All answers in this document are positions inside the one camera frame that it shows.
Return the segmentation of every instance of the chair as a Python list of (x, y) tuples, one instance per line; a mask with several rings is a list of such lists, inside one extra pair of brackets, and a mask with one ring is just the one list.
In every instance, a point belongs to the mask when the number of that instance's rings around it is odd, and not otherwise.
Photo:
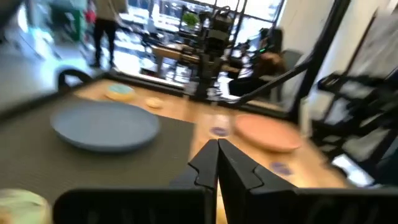
[(282, 57), (285, 61), (285, 66), (286, 70), (289, 71), (293, 69), (297, 62), (300, 60), (301, 56), (303, 55), (302, 52), (299, 52), (298, 50), (284, 50), (282, 51)]
[[(285, 68), (287, 71), (293, 69), (297, 62), (300, 60), (303, 53), (299, 52), (298, 50), (284, 50), (282, 51), (282, 58), (285, 62)], [(275, 102), (282, 101), (282, 89), (283, 85), (278, 86), (277, 88), (272, 89), (271, 91), (271, 100)]]
[(81, 82), (90, 82), (92, 78), (85, 72), (77, 70), (75, 68), (63, 68), (58, 73), (58, 91), (64, 91), (71, 88), (66, 81), (66, 76), (77, 77)]

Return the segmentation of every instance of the black bar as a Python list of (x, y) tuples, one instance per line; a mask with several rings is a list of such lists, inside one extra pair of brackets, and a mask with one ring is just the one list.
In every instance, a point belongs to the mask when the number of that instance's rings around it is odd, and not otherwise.
[(377, 166), (377, 164), (381, 161), (385, 153), (391, 147), (392, 143), (394, 143), (394, 141), (397, 139), (397, 136), (398, 130), (392, 129), (388, 131), (383, 140), (373, 150), (373, 153), (369, 157), (369, 160), (374, 164), (374, 166)]
[(300, 101), (310, 93), (350, 2), (350, 0), (336, 0), (333, 4), (325, 28), (313, 50), (312, 61), (308, 66), (300, 89), (293, 102), (292, 109), (290, 110), (290, 119), (295, 124), (299, 123)]
[[(358, 46), (357, 46), (356, 49), (355, 49), (354, 55), (351, 57), (351, 60), (349, 61), (349, 64), (348, 64), (348, 66), (347, 66), (345, 72), (344, 72), (343, 74), (341, 74), (342, 76), (347, 76), (348, 73), (351, 71), (351, 68), (352, 68), (353, 65), (354, 65), (355, 59), (356, 59), (356, 57), (358, 56), (359, 51), (361, 50), (361, 48), (362, 48), (362, 46), (363, 46), (363, 43), (365, 42), (366, 36), (368, 35), (369, 30), (371, 29), (372, 24), (373, 24), (373, 22), (374, 22), (374, 20), (375, 20), (375, 18), (376, 18), (376, 14), (377, 14), (377, 11), (374, 12), (374, 14), (373, 14), (373, 16), (372, 16), (372, 19), (370, 20), (370, 22), (369, 22), (369, 24), (368, 24), (368, 26), (367, 26), (367, 28), (366, 28), (366, 30), (365, 30), (365, 33), (363, 34), (361, 40), (359, 41)], [(338, 82), (338, 83), (336, 83), (336, 84), (338, 85), (338, 87), (337, 87), (338, 90), (340, 90), (341, 87), (343, 86), (344, 82), (341, 81), (341, 82)], [(330, 102), (328, 108), (326, 109), (326, 112), (325, 112), (325, 114), (323, 115), (323, 118), (321, 119), (321, 121), (325, 121), (325, 120), (329, 117), (329, 114), (330, 114), (330, 112), (331, 112), (331, 109), (334, 107), (335, 102), (338, 100), (338, 98), (339, 98), (338, 96), (333, 96), (333, 99), (332, 99), (332, 101)]]
[(231, 28), (230, 28), (230, 30), (228, 32), (228, 40), (229, 40), (229, 37), (231, 36), (232, 30), (234, 29), (234, 25), (233, 24), (235, 24), (236, 16), (238, 16), (238, 7), (239, 7), (239, 3), (240, 2), (241, 2), (241, 0), (238, 0), (238, 4), (236, 5), (236, 9), (234, 11), (234, 18), (232, 19), (232, 26), (231, 26)]
[[(196, 0), (182, 0), (182, 1), (185, 1), (185, 2), (191, 3), (191, 4), (196, 4), (196, 5), (199, 5), (199, 6), (214, 7), (214, 9), (217, 9), (217, 10), (221, 9), (221, 7), (219, 7), (219, 6), (207, 4), (207, 3), (196, 1)], [(248, 18), (251, 18), (251, 19), (258, 19), (258, 20), (261, 20), (261, 21), (266, 21), (266, 22), (271, 22), (271, 23), (274, 22), (274, 21), (270, 21), (268, 19), (261, 19), (261, 18), (258, 18), (256, 16), (251, 16), (251, 15), (247, 15), (247, 14), (244, 14), (244, 16), (248, 17)]]
[[(244, 15), (244, 12), (245, 12), (245, 10), (246, 10), (246, 5), (247, 5), (247, 4), (248, 4), (248, 0), (244, 0), (244, 2), (243, 2), (243, 8), (242, 8), (242, 11), (241, 11), (241, 15)], [(236, 25), (236, 32), (235, 32), (235, 34), (234, 34), (234, 39), (232, 40), (232, 44), (231, 44), (232, 48), (235, 46), (236, 39), (238, 38), (238, 33), (239, 33), (239, 31), (241, 30), (243, 17), (244, 17), (244, 16), (239, 16), (239, 21), (238, 21), (238, 24)], [(234, 52), (234, 51), (231, 49), (231, 51), (229, 52), (229, 56), (228, 56), (229, 59), (232, 57), (232, 53), (233, 53), (233, 52)]]
[(215, 11), (216, 11), (217, 2), (218, 2), (218, 0), (216, 0), (216, 1), (214, 2), (214, 5), (213, 5), (213, 12), (212, 12), (213, 15), (214, 15), (214, 13), (215, 13)]
[(183, 20), (184, 14), (185, 14), (186, 12), (190, 12), (190, 13), (196, 14), (196, 12), (189, 10), (186, 6), (182, 6), (182, 9), (181, 9), (181, 10), (182, 10), (182, 11), (181, 11), (181, 17), (180, 17), (180, 24), (178, 25), (178, 31), (179, 31), (179, 32), (181, 32), (181, 26), (182, 26), (182, 22), (183, 22), (182, 20)]
[(277, 14), (276, 14), (276, 16), (274, 18), (274, 21), (273, 21), (274, 26), (276, 26), (276, 23), (278, 22), (278, 19), (279, 19), (279, 16), (280, 16), (281, 12), (282, 12), (282, 8), (284, 7), (284, 4), (285, 4), (285, 0), (282, 0), (280, 2), (279, 6), (278, 6), (278, 11), (277, 11)]
[(248, 101), (253, 100), (255, 97), (261, 95), (265, 91), (270, 91), (273, 88), (285, 83), (287, 80), (290, 80), (291, 78), (293, 78), (293, 77), (299, 75), (300, 73), (304, 72), (308, 68), (309, 64), (310, 64), (310, 62), (303, 62), (300, 65), (297, 65), (292, 70), (290, 70), (290, 71), (286, 72), (285, 74), (275, 78), (273, 81), (263, 85), (262, 87), (258, 88), (257, 90), (254, 90), (253, 92), (242, 96), (239, 99), (239, 101), (237, 101), (235, 103), (231, 103), (231, 104), (233, 104), (233, 105), (243, 105), (243, 104), (247, 103)]

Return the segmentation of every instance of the wooden table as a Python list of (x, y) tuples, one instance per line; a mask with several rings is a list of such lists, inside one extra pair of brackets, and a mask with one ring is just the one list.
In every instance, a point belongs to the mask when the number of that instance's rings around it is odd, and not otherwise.
[[(199, 63), (199, 57), (197, 55), (182, 55), (180, 51), (182, 50), (183, 44), (169, 44), (166, 47), (162, 46), (152, 46), (153, 53), (156, 56), (157, 73), (162, 73), (162, 65), (164, 58), (171, 58), (178, 60), (181, 57), (184, 60), (188, 60), (193, 63)], [(229, 65), (223, 65), (221, 71), (225, 72), (239, 72), (239, 69), (230, 67)]]
[[(107, 87), (113, 83), (113, 81), (102, 80), (85, 87), (84, 89), (78, 90), (76, 95), (91, 100), (105, 100), (106, 98), (104, 94)], [(227, 137), (227, 139), (262, 166), (270, 169), (270, 164), (272, 162), (282, 162), (287, 164), (292, 171), (292, 175), (280, 176), (297, 187), (347, 187), (344, 178), (337, 173), (337, 171), (327, 168), (325, 165), (326, 159), (310, 142), (305, 142), (300, 149), (297, 149), (291, 154), (270, 153), (248, 144), (245, 140), (232, 132), (231, 122), (234, 116), (243, 114), (242, 111), (204, 105), (188, 101), (177, 96), (167, 95), (134, 86), (132, 87), (135, 89), (137, 96), (129, 102), (130, 104), (140, 106), (141, 108), (157, 115), (195, 124), (190, 158), (195, 156), (208, 140), (214, 138), (209, 133), (209, 130), (214, 126), (217, 126), (228, 129), (231, 135)], [(158, 97), (161, 100), (164, 100), (163, 108), (152, 109), (146, 106), (145, 100), (148, 97)], [(221, 194), (218, 193), (218, 195), (217, 221), (219, 224), (222, 224), (226, 223), (226, 218)]]

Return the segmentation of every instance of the black metal frame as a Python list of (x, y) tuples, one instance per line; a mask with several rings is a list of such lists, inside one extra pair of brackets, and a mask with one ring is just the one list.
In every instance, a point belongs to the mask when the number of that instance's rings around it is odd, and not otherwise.
[[(213, 6), (215, 6), (215, 7), (214, 7), (214, 10), (220, 10), (220, 9), (221, 9), (221, 7), (216, 6), (217, 1), (216, 1), (215, 5), (207, 4), (207, 3), (200, 2), (200, 1), (196, 1), (196, 0), (181, 0), (181, 1), (185, 1), (185, 2), (191, 3), (191, 4), (196, 4), (196, 5), (199, 5), (199, 6), (205, 6), (205, 7), (213, 7)], [(260, 21), (275, 23), (275, 22), (277, 22), (278, 19), (279, 19), (280, 11), (282, 10), (282, 6), (283, 6), (284, 3), (285, 3), (285, 0), (282, 0), (281, 4), (280, 4), (280, 6), (279, 6), (280, 9), (278, 9), (277, 16), (275, 17), (275, 19), (274, 19), (273, 21), (268, 20), (268, 19), (261, 19), (261, 18), (258, 18), (258, 17), (256, 17), (256, 16), (250, 16), (250, 15), (247, 15), (247, 14), (243, 14), (243, 16), (244, 16), (244, 17), (247, 17), (247, 18), (251, 18), (251, 19), (258, 19), (258, 20), (260, 20)]]
[(178, 25), (178, 31), (181, 32), (181, 26), (182, 26), (182, 19), (184, 17), (185, 13), (193, 13), (193, 14), (197, 14), (195, 11), (191, 11), (189, 10), (186, 6), (182, 6), (182, 12), (181, 12), (181, 17), (180, 17), (180, 24)]
[[(361, 48), (362, 48), (362, 46), (363, 46), (363, 44), (364, 44), (364, 42), (366, 40), (366, 36), (368, 36), (369, 30), (371, 29), (371, 27), (373, 25), (373, 22), (374, 22), (374, 20), (376, 18), (376, 14), (377, 14), (377, 11), (374, 12), (374, 14), (372, 16), (372, 19), (369, 21), (369, 24), (366, 27), (366, 30), (365, 30), (361, 40), (359, 41), (358, 45), (356, 46), (356, 49), (354, 51), (353, 56), (349, 60), (349, 63), (348, 63), (348, 66), (347, 66), (346, 70), (341, 74), (342, 76), (347, 76), (349, 74), (349, 72), (351, 71), (351, 68), (353, 67), (353, 65), (355, 63), (355, 59), (358, 56), (359, 51), (361, 50)], [(342, 86), (343, 86), (343, 83), (339, 83), (339, 88), (338, 89), (341, 89)], [(338, 100), (338, 97), (334, 96), (332, 101), (330, 102), (328, 108), (326, 109), (325, 114), (323, 115), (322, 121), (325, 121), (326, 119), (328, 119), (329, 114), (331, 112), (331, 109), (333, 109), (333, 106), (335, 105), (337, 100)]]
[[(246, 10), (246, 6), (247, 6), (249, 0), (243, 0), (243, 1), (244, 1), (243, 2), (243, 8), (242, 8), (242, 11), (240, 12), (240, 14), (244, 15), (244, 12)], [(238, 0), (238, 4), (236, 5), (236, 9), (235, 9), (235, 12), (234, 12), (235, 15), (234, 15), (234, 19), (233, 19), (233, 24), (235, 23), (235, 19), (238, 16), (239, 3), (240, 3), (240, 0)], [(236, 32), (234, 33), (234, 38), (233, 38), (232, 43), (231, 43), (231, 51), (229, 52), (229, 55), (228, 55), (229, 59), (231, 59), (232, 54), (234, 52), (233, 48), (234, 48), (234, 46), (236, 44), (236, 39), (238, 38), (238, 33), (241, 30), (243, 17), (244, 16), (239, 16), (238, 24), (236, 25)]]
[(87, 223), (85, 218), (96, 211), (99, 223), (127, 223), (128, 216), (134, 223), (162, 219), (215, 224), (217, 177), (230, 224), (389, 223), (396, 219), (397, 189), (300, 189), (219, 139), (208, 141), (169, 187), (72, 190), (55, 203), (54, 221)]

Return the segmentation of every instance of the plate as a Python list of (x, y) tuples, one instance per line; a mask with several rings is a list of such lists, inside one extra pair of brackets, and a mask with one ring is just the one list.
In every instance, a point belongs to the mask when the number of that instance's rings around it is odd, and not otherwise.
[(51, 221), (51, 207), (41, 196), (21, 189), (0, 190), (0, 223), (44, 224)]
[(135, 91), (129, 86), (114, 84), (109, 86), (105, 95), (111, 100), (125, 102), (132, 100), (135, 94)]
[(156, 115), (133, 105), (88, 101), (52, 117), (66, 142), (95, 152), (127, 152), (151, 142), (159, 132)]
[(274, 152), (292, 152), (302, 145), (299, 132), (284, 121), (254, 114), (235, 117), (235, 130), (245, 140)]

